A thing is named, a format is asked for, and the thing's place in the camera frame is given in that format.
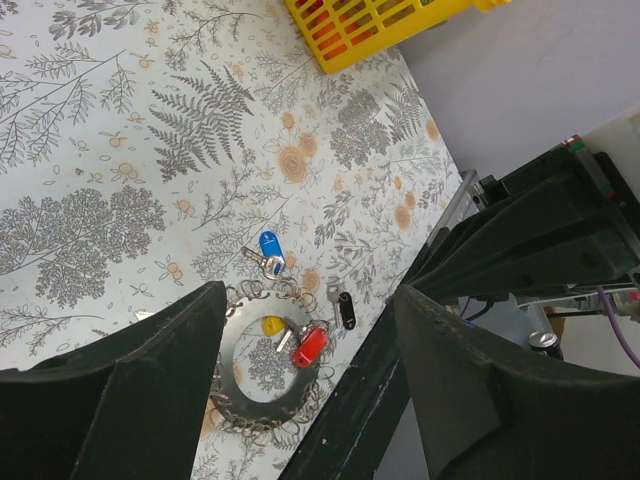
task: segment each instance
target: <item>floral tablecloth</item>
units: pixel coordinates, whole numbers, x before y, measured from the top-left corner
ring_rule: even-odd
[[[0,0],[0,368],[136,322],[206,280],[256,274],[274,230],[288,272],[342,283],[326,398],[459,177],[398,50],[324,75],[276,0]],[[248,395],[295,374],[259,326]],[[309,425],[258,446],[210,403],[195,479],[277,478]]]

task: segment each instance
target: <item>blue key tag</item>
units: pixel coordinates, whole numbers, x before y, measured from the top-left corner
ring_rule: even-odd
[[[280,248],[278,237],[269,230],[260,234],[260,249],[262,250],[262,255],[265,257],[280,257],[282,260],[285,259],[282,248]],[[281,273],[280,270],[284,271],[285,268],[286,265],[283,265],[282,268],[276,266],[273,273],[279,275]]]

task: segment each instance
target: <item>black key tag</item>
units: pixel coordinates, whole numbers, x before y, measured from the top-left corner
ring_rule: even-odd
[[[341,292],[338,296],[338,308],[344,328],[346,330],[356,328],[356,312],[353,308],[353,299],[348,292]]]

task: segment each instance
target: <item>yellow key tag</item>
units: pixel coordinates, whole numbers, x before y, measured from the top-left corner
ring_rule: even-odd
[[[281,332],[284,327],[286,327],[284,320],[273,315],[264,317],[264,321],[262,322],[262,330],[264,330],[264,333],[266,333],[270,337],[273,337],[276,333]]]

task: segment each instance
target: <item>yellow plastic basket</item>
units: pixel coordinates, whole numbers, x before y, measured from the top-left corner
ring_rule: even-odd
[[[476,6],[511,0],[285,0],[322,69],[338,72]]]

